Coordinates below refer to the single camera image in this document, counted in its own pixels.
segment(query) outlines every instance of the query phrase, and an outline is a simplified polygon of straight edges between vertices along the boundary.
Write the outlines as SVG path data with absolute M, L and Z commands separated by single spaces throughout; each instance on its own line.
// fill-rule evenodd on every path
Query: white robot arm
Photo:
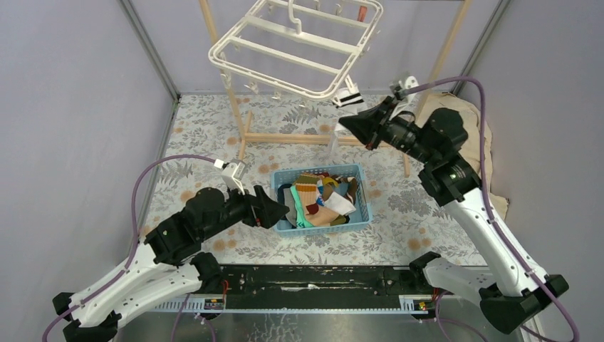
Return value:
M 289 211 L 259 185 L 254 187 L 256 196 L 244 190 L 243 162 L 217 161 L 215 166 L 223 169 L 227 199 L 218 189 L 201 189 L 181 212 L 139 240 L 128 268 L 124 261 L 87 289 L 53 299 L 58 315 L 72 310 L 63 329 L 67 342 L 106 342 L 131 320 L 169 299 L 220 292 L 220 265 L 210 253 L 200 252 L 201 243 L 238 222 L 270 228 Z M 124 274 L 111 282 L 120 272 Z M 98 296 L 84 300 L 101 288 L 105 289 Z
M 434 252 L 412 261 L 410 268 L 427 286 L 476 304 L 495 328 L 511 333 L 552 302 L 539 283 L 556 298 L 568 290 L 568 284 L 560 275 L 547 274 L 492 207 L 485 207 L 478 174 L 458 152 L 468 135 L 457 111 L 436 109 L 421 128 L 394 113 L 408 88 L 395 85 L 395 98 L 388 97 L 374 108 L 341 118 L 339 123 L 369 150 L 384 141 L 424 164 L 419 173 L 422 186 L 464 228 L 493 276 L 454 265 Z

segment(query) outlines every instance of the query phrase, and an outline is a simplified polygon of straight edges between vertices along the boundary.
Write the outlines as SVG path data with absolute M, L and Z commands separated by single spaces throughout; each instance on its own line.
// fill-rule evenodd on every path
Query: gray wall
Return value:
M 172 100 L 115 0 L 2 1 L 0 46 L 0 341 L 40 341 L 125 257 Z
M 444 65 L 442 76 L 455 76 L 462 71 L 498 1 L 474 1 L 449 60 Z M 218 70 L 207 58 L 211 43 L 197 0 L 133 2 L 180 92 L 224 91 Z M 227 32 L 254 2 L 255 0 L 210 0 L 219 35 Z M 296 3 L 312 6 L 313 2 L 297 0 Z M 330 8 L 334 3 L 334 0 L 322 0 L 321 6 Z M 407 0 L 384 0 L 382 3 L 386 11 L 379 26 L 381 33 L 372 40 L 370 52 L 358 61 L 351 73 L 353 80 L 364 90 L 387 90 L 389 82 L 398 71 L 409 71 L 420 80 L 426 79 L 459 4 L 458 1 Z M 347 6 L 352 6 L 352 12 L 357 11 L 353 5 Z M 285 19 L 285 11 L 280 14 L 282 15 L 279 17 Z M 314 30 L 331 32 L 328 26 L 311 26 Z M 343 32 L 338 30 L 331 33 L 337 36 Z M 231 60 L 237 57 L 235 53 L 227 56 Z M 258 66 L 263 60 L 265 58 L 253 59 L 253 64 Z M 321 61 L 330 63 L 335 59 L 326 56 Z M 281 77 L 290 72 L 291 69 L 283 68 L 277 71 L 277 75 Z M 305 73 L 296 72 L 295 76 L 298 79 L 304 78 Z M 320 88 L 318 81 L 303 81 L 308 81 L 311 88 Z M 235 89 L 245 91 L 245 82 L 246 80 L 237 79 L 234 82 Z
M 604 2 L 513 2 L 473 76 L 484 83 L 493 130 L 493 189 L 511 198 L 506 221 L 552 274 L 583 341 L 601 341 L 603 297 L 601 89 Z M 463 96 L 478 103 L 472 85 Z M 547 336 L 568 341 L 554 308 Z

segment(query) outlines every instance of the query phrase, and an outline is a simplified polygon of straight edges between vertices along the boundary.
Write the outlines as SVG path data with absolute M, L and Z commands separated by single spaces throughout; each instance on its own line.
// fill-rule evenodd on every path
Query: blue plastic basket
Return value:
M 371 205 L 367 202 L 367 197 L 365 196 L 365 191 L 363 190 L 363 183 L 366 180 L 365 173 L 359 164 L 318 166 L 303 169 L 275 171 L 271 175 L 271 189 L 274 194 L 274 198 L 277 197 L 277 189 L 281 185 L 295 182 L 303 173 L 318 174 L 322 172 L 327 172 L 330 175 L 354 177 L 357 179 L 359 184 L 357 190 L 357 202 L 355 204 L 357 209 L 354 211 L 354 213 L 349 215 L 349 223 L 339 224 L 331 227 L 293 228 L 288 221 L 280 220 L 277 225 L 273 227 L 273 229 L 275 232 L 281 235 L 281 237 L 301 237 L 303 235 L 327 234 L 334 232 L 354 232 L 367 227 L 373 220 Z M 347 184 L 340 184 L 340 186 L 335 190 L 342 194 L 341 192 L 345 191 L 346 188 Z

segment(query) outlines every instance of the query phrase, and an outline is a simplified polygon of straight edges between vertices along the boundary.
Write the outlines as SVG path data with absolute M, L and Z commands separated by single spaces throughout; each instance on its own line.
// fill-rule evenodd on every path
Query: floral patterned floor mat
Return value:
M 382 96 L 365 100 L 377 104 Z M 252 132 L 330 134 L 338 109 L 328 102 L 299 106 L 299 98 L 269 95 L 237 99 L 241 113 L 254 113 Z M 237 157 L 239 134 L 226 95 L 185 95 L 175 118 L 166 155 L 193 153 L 230 160 Z M 367 175 L 364 184 L 374 220 L 359 232 L 281 238 L 272 229 L 237 224 L 203 243 L 219 262 L 232 264 L 358 264 L 406 265 L 425 252 L 442 254 L 461 265 L 485 265 L 465 231 L 422 189 L 412 161 L 412 174 L 404 178 L 402 155 L 392 148 L 367 151 L 341 146 L 329 154 L 325 145 L 248 144 L 244 161 L 249 171 L 245 188 L 260 184 L 270 190 L 274 170 L 357 162 Z M 148 232 L 203 187 L 226 190 L 218 170 L 202 160 L 178 160 L 161 166 L 150 211 Z

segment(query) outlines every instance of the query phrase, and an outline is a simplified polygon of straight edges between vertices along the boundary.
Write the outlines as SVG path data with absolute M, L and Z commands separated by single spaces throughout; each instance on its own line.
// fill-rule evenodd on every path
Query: laundry drying rack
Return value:
M 437 60 L 432 67 L 432 72 L 430 73 L 428 81 L 434 81 L 437 79 L 471 2 L 472 0 L 460 0 L 457 13 L 441 47 Z M 294 0 L 258 0 L 249 9 L 246 15 L 221 38 L 218 36 L 216 26 L 214 24 L 214 17 L 210 11 L 208 1 L 199 0 L 199 5 L 201 6 L 209 37 L 212 42 L 212 47 L 209 50 L 208 57 L 209 60 L 220 70 L 220 76 L 222 78 L 224 87 L 226 88 L 227 95 L 229 96 L 233 116 L 239 130 L 239 135 L 241 138 L 239 159 L 244 158 L 247 143 L 291 143 L 309 145 L 328 144 L 331 138 L 330 135 L 250 132 L 253 114 L 251 111 L 248 111 L 246 120 L 244 122 L 241 112 L 239 111 L 239 105 L 236 101 L 235 93 L 231 86 L 233 81 L 232 76 L 238 75 L 247 78 L 249 82 L 246 84 L 246 87 L 253 93 L 259 92 L 259 84 L 267 85 L 273 88 L 273 98 L 275 100 L 279 100 L 282 93 L 298 95 L 303 101 L 300 104 L 301 107 L 306 107 L 308 105 L 306 101 L 308 100 L 321 101 L 333 98 L 335 92 L 339 88 L 342 88 L 343 85 L 346 86 L 351 92 L 358 92 L 356 84 L 354 84 L 348 74 L 355 62 L 358 61 L 363 54 L 370 50 L 368 43 L 370 42 L 371 38 L 375 34 L 379 33 L 377 30 L 377 24 L 380 21 L 384 11 L 382 4 L 377 0 L 336 0 L 335 10 L 333 13 L 328 13 L 327 11 L 322 10 L 321 0 L 313 0 L 312 7 L 295 4 Z M 358 19 L 354 20 L 341 16 L 344 6 L 356 6 L 359 8 Z M 266 11 L 266 9 L 268 9 L 269 15 L 266 18 L 262 18 L 260 13 L 261 11 Z M 275 9 L 286 9 L 291 25 L 283 25 L 272 21 L 271 14 Z M 304 22 L 299 19 L 300 15 L 328 21 L 330 24 L 335 25 L 338 28 L 341 27 L 342 30 L 359 31 L 359 38 L 355 43 L 349 43 L 326 38 L 325 36 L 318 34 L 312 34 L 308 32 L 309 30 L 305 31 L 306 26 L 304 25 Z M 287 53 L 281 50 L 278 46 L 268 47 L 242 38 L 241 32 L 250 27 L 272 33 L 273 35 L 277 35 L 295 43 L 299 43 L 301 46 L 312 46 L 314 48 L 336 52 L 344 55 L 345 58 L 343 59 L 342 65 L 338 67 L 329 66 L 306 58 L 301 58 L 293 55 L 292 53 Z M 292 65 L 295 66 L 304 67 L 308 72 L 316 72 L 322 75 L 327 75 L 329 76 L 330 82 L 328 82 L 324 90 L 313 90 L 301 84 L 296 84 L 291 80 L 284 80 L 276 77 L 275 75 L 269 75 L 266 72 L 256 70 L 253 66 L 243 65 L 242 63 L 236 63 L 229 60 L 225 50 L 231 47 L 238 51 L 243 48 L 249 49 L 256 53 L 269 56 L 270 58 L 277 58 L 280 61 L 292 63 Z M 427 92 L 422 94 L 417 107 L 417 113 L 421 113 L 421 109 L 425 104 L 427 95 Z M 352 136 L 339 137 L 338 143 L 339 145 L 360 145 L 356 138 Z M 406 155 L 404 155 L 404 169 L 405 177 L 409 177 L 410 165 L 408 156 Z

